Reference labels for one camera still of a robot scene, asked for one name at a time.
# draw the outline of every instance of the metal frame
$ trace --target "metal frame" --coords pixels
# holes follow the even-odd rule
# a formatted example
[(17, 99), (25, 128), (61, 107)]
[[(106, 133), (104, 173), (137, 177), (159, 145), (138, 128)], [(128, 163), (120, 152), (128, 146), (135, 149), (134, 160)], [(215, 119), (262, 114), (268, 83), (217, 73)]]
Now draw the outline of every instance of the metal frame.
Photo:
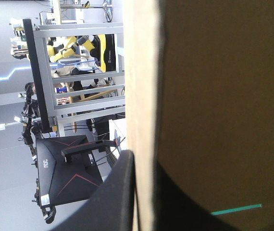
[[(94, 24), (71, 24), (71, 25), (47, 25), (36, 26), (33, 30), (34, 47), (36, 49), (36, 57), (34, 58), (38, 62), (39, 75), (34, 76), (34, 80), (41, 82), (43, 96), (46, 106), (48, 117), (51, 121), (51, 117), (55, 118), (54, 121), (58, 123), (58, 130), (60, 136), (64, 136), (63, 125), (80, 120), (96, 118), (101, 116), (112, 115), (125, 111), (125, 98), (124, 96), (104, 98), (91, 100), (80, 103), (71, 103), (66, 105), (57, 105), (56, 99), (68, 96), (76, 96), (82, 94), (89, 94), (95, 92), (103, 92), (107, 90), (122, 89), (125, 85), (118, 84), (88, 90), (79, 90), (61, 94), (54, 93), (54, 84), (61, 82), (74, 82), (81, 80), (101, 79), (101, 78), (117, 78), (123, 77), (124, 71), (122, 69), (121, 61), (122, 57), (118, 54), (117, 36), (116, 34), (123, 33), (122, 23), (94, 23)], [(46, 38), (49, 37), (62, 37), (62, 36), (78, 36), (78, 35), (98, 35), (98, 34), (115, 34), (115, 54), (116, 54), (116, 71), (105, 73), (94, 73), (87, 75), (68, 76), (52, 78), (50, 72), (50, 62), (46, 47)], [(96, 110), (94, 112), (88, 112), (80, 115), (67, 116), (67, 114), (76, 112), (87, 112)]]

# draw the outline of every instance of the black surface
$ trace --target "black surface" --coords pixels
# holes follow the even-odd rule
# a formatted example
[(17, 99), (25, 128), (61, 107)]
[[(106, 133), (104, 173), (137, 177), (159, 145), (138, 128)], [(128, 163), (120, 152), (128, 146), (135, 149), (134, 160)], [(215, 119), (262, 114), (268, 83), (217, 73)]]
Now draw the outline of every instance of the black surface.
[(122, 151), (108, 178), (88, 202), (52, 230), (132, 230), (134, 188), (134, 156), (131, 151)]
[(114, 34), (105, 35), (106, 50), (104, 52), (104, 61), (106, 63), (106, 71), (116, 70), (116, 53), (114, 50)]
[[(87, 142), (85, 136), (37, 140), (41, 208), (88, 199), (102, 183), (97, 165), (90, 162), (89, 155), (94, 159), (92, 152), (82, 151), (74, 155), (71, 163), (65, 163), (61, 156), (63, 148), (84, 142)], [(50, 204), (42, 205), (41, 196), (46, 194)]]
[(236, 231), (191, 200), (170, 179), (159, 163), (156, 165), (155, 229), (157, 231)]
[(44, 91), (42, 86), (41, 74), (39, 63), (37, 59), (37, 51), (35, 45), (35, 39), (32, 30), (31, 19), (23, 19), (24, 30), (27, 40), (27, 47), (29, 51), (29, 59), (31, 64), (32, 76), (36, 86), (37, 91), (37, 101), (40, 110), (40, 117), (41, 117), (41, 131), (42, 133), (51, 132), (52, 129), (50, 127), (50, 123), (48, 120), (47, 109), (45, 105), (45, 97)]
[(63, 148), (61, 150), (61, 155), (63, 157), (68, 157), (80, 153), (80, 151), (92, 151), (101, 147), (116, 147), (115, 141), (109, 140), (99, 140), (89, 143), (76, 144), (70, 147)]

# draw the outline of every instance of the cable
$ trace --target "cable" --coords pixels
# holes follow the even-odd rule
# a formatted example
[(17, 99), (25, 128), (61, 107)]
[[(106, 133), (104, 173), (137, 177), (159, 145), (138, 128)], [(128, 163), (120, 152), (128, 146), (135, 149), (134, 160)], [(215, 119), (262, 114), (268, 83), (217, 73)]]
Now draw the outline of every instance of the cable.
[(106, 156), (103, 156), (102, 158), (98, 159), (95, 163), (97, 163), (98, 161), (100, 161), (101, 159), (104, 159), (105, 157), (108, 157), (110, 154), (112, 154), (122, 143), (122, 141), (124, 141), (126, 138), (126, 136), (120, 141), (120, 143), (118, 144), (118, 146), (115, 147), (115, 149), (113, 149), (113, 151), (111, 153), (108, 153)]
[(96, 135), (93, 135), (93, 136), (95, 136), (95, 137), (100, 137), (100, 136), (103, 136), (103, 135), (107, 135), (109, 132), (106, 132), (106, 133), (104, 133), (104, 134), (101, 134), (101, 135), (98, 135), (98, 136), (96, 136)]
[(65, 129), (65, 131), (69, 131), (69, 130), (78, 130), (78, 129), (89, 129), (89, 128), (72, 128), (72, 129)]
[(44, 5), (44, 4), (41, 4), (41, 3), (37, 2), (36, 0), (35, 0), (35, 2), (36, 2), (37, 4), (42, 5), (42, 6), (50, 6), (50, 5)]
[(105, 162), (103, 162), (103, 163), (100, 163), (100, 164), (98, 164), (97, 166), (100, 166), (100, 165), (105, 164), (105, 163), (107, 163), (107, 161), (105, 161)]

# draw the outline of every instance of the metal bar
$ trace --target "metal bar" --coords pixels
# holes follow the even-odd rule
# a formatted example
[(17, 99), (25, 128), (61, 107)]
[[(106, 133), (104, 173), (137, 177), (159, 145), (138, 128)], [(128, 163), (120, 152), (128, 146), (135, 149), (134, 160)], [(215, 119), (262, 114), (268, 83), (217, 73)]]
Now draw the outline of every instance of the metal bar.
[(81, 81), (81, 80), (91, 80), (91, 79), (101, 79), (101, 78), (109, 78), (109, 77), (119, 77), (123, 76), (124, 72), (105, 72), (105, 73), (95, 73), (95, 74), (85, 74), (85, 75), (77, 75), (77, 76), (65, 76), (65, 77), (58, 77), (52, 78), (52, 82), (56, 83), (66, 83), (66, 82), (73, 82), (73, 81)]
[(41, 25), (40, 30), (55, 30), (55, 29), (76, 29), (76, 28), (106, 28), (122, 26), (123, 23), (85, 23), (85, 24), (61, 24), (61, 25)]
[(79, 35), (107, 35), (122, 34), (123, 27), (92, 27), (92, 28), (70, 28), (70, 29), (51, 29), (34, 31), (35, 38), (49, 38), (62, 36), (79, 36)]
[(116, 90), (116, 89), (123, 88), (124, 86), (125, 86), (125, 84), (119, 84), (119, 85), (112, 85), (112, 86), (101, 87), (101, 88), (77, 90), (77, 91), (72, 91), (72, 92), (55, 94), (55, 98), (58, 99), (58, 98), (68, 97), (68, 96), (75, 96), (75, 95), (82, 95), (82, 94), (92, 94), (92, 93), (103, 92), (103, 91), (107, 91), (107, 90)]
[(50, 72), (50, 62), (47, 57), (47, 47), (45, 38), (36, 38), (36, 49), (37, 49), (37, 58), (39, 62), (39, 69), (41, 73), (41, 81), (43, 85), (43, 93), (45, 97), (45, 104), (47, 108), (47, 113), (52, 113), (54, 109), (54, 105), (56, 105), (56, 100), (53, 97), (54, 90), (53, 90), (53, 83), (51, 80), (51, 72)]
[(118, 35), (114, 34), (114, 53), (116, 56), (116, 71), (122, 71), (121, 69), (119, 69), (119, 55), (118, 55)]
[(90, 9), (90, 8), (103, 8), (102, 4), (91, 4), (89, 7), (85, 7), (84, 4), (74, 4), (74, 5), (69, 5), (69, 4), (63, 4), (60, 5), (61, 9)]
[(55, 106), (55, 116), (125, 105), (122, 96)]
[(58, 133), (59, 133), (60, 137), (64, 137), (65, 136), (65, 131), (64, 131), (63, 123), (59, 122), (59, 120), (58, 120)]
[(125, 106), (100, 110), (96, 112), (89, 112), (89, 113), (75, 115), (75, 116), (69, 116), (66, 118), (60, 118), (58, 119), (58, 122), (63, 124), (68, 124), (68, 123), (77, 122), (85, 119), (92, 119), (92, 118), (97, 118), (101, 116), (113, 115), (121, 112), (125, 112)]

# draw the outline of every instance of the wall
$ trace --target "wall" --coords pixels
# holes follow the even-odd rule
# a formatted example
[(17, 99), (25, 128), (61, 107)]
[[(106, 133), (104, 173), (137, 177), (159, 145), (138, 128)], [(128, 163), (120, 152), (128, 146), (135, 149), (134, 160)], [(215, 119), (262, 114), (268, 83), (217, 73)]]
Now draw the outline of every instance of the wall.
[[(30, 66), (28, 60), (14, 59), (10, 55), (11, 42), (14, 37), (9, 26), (10, 18), (16, 19), (38, 17), (40, 11), (49, 9), (48, 2), (9, 1), (0, 2), (0, 76), (6, 76), (15, 67)], [(0, 81), (0, 94), (18, 92), (24, 89), (25, 83), (33, 81), (31, 70), (15, 72), (7, 81)]]

